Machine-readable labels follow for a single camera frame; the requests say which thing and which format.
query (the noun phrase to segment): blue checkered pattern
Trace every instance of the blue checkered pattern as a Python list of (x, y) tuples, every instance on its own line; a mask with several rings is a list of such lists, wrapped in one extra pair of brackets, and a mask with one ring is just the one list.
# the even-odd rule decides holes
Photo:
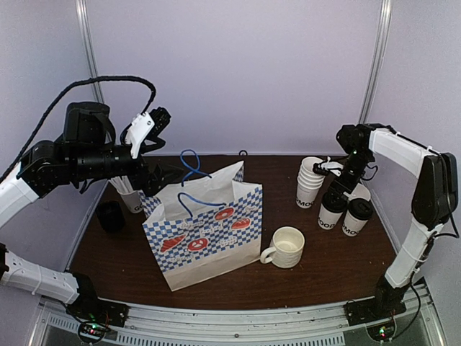
[(157, 197), (146, 197), (142, 191), (139, 192), (139, 198), (141, 200), (141, 204), (143, 205), (144, 215), (146, 218), (152, 215), (155, 208), (157, 208), (161, 201)]
[(237, 174), (233, 178), (233, 180), (235, 180), (236, 182), (242, 182), (243, 181), (243, 167), (244, 167), (244, 165), (242, 165), (242, 168), (240, 168), (238, 170)]
[[(233, 208), (229, 218), (216, 221), (215, 215), (225, 208)], [(231, 226), (242, 218), (249, 218), (246, 229), (233, 230)], [(211, 254), (248, 244), (261, 242), (262, 230), (262, 187), (256, 187), (247, 196), (229, 203), (225, 207), (215, 208), (193, 218), (177, 221), (154, 222), (143, 224), (144, 231), (162, 272), (168, 272), (193, 263)], [(162, 253), (164, 240), (186, 234), (186, 237), (168, 251)], [(208, 245), (197, 252), (188, 250), (191, 241), (206, 238)]]

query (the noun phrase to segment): white ceramic mug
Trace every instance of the white ceramic mug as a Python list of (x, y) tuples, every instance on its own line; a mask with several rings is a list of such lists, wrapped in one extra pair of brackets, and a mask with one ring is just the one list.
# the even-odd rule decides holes
[(304, 249), (304, 236), (294, 227), (281, 227), (272, 236), (271, 245), (259, 258), (261, 263), (273, 263), (279, 268), (291, 268), (301, 260)]
[(131, 213), (136, 214), (143, 211), (143, 205), (139, 199), (138, 191), (134, 191), (132, 193), (120, 193), (120, 197), (123, 199), (123, 202), (125, 202)]

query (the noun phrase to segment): white wall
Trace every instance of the white wall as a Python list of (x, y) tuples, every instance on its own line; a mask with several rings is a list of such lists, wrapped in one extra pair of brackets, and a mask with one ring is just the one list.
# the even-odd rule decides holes
[[(100, 74), (135, 74), (169, 110), (163, 154), (340, 153), (356, 123), (380, 1), (99, 0), (88, 3)], [(117, 128), (141, 86), (103, 84)]]
[[(89, 77), (74, 1), (0, 2), (0, 170), (10, 164), (46, 107), (72, 81)], [(71, 92), (37, 140), (57, 138), (66, 105), (93, 100), (89, 87)], [(81, 196), (61, 187), (0, 230), (0, 242), (27, 260), (63, 270), (100, 186)], [(38, 297), (0, 286), (0, 345), (24, 345)]]
[[(461, 162), (461, 2), (397, 0), (369, 122), (452, 152)], [(410, 224), (416, 180), (387, 160), (371, 181), (395, 237)], [(461, 208), (455, 220), (461, 226)], [(447, 225), (446, 232), (452, 232)], [(422, 267), (449, 345), (461, 345), (461, 241), (440, 238)]]

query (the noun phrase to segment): black cylindrical object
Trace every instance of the black cylindrical object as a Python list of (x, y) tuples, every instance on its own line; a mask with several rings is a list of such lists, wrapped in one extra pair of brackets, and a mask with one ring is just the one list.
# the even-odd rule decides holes
[(99, 204), (96, 208), (96, 216), (101, 227), (108, 233), (121, 231), (125, 225), (122, 208), (116, 200)]
[(343, 213), (347, 209), (347, 201), (336, 197), (333, 193), (325, 193), (322, 197), (322, 205), (330, 213)]
[(142, 162), (132, 159), (130, 147), (114, 146), (105, 151), (79, 149), (72, 167), (78, 181), (82, 181), (135, 174), (142, 169)]
[(373, 215), (373, 207), (370, 201), (363, 198), (356, 198), (349, 203), (347, 210), (357, 220), (370, 220)]

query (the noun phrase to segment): blue rope handle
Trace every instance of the blue rope handle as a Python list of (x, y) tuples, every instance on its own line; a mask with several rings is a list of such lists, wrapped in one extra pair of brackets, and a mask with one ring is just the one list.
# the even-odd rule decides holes
[[(194, 168), (192, 166), (190, 166), (185, 160), (184, 160), (184, 153), (187, 153), (188, 151), (190, 151), (191, 153), (194, 154), (195, 158), (197, 159), (197, 168)], [(190, 169), (190, 172), (187, 173), (185, 175), (184, 178), (182, 178), (182, 181), (181, 181), (181, 186), (184, 187), (184, 181), (186, 181), (187, 179), (189, 179), (189, 177), (191, 175), (193, 175), (194, 173), (197, 173), (197, 174), (201, 174), (201, 175), (205, 175), (206, 177), (209, 177), (211, 178), (211, 175), (209, 175), (208, 173), (204, 173), (202, 171), (200, 171), (200, 157), (197, 155), (197, 153), (195, 151), (193, 151), (192, 149), (186, 149), (186, 150), (183, 150), (181, 151), (180, 155), (179, 155), (179, 158), (181, 159), (181, 162), (182, 164)]]
[(209, 205), (210, 207), (222, 207), (225, 205), (225, 203), (208, 203), (208, 202), (203, 202), (202, 200), (198, 200), (197, 198), (193, 198), (191, 195), (189, 195), (188, 193), (185, 193), (185, 192), (180, 192), (178, 193), (178, 201), (181, 203), (181, 205), (184, 207), (184, 209), (187, 210), (187, 212), (189, 213), (190, 217), (194, 217), (192, 215), (192, 211), (190, 211), (190, 209), (188, 209), (188, 207), (184, 204), (184, 202), (181, 200), (181, 196), (186, 196), (188, 198), (190, 198), (191, 200), (193, 200), (194, 202), (196, 203), (199, 203), (199, 204), (203, 204), (203, 205)]

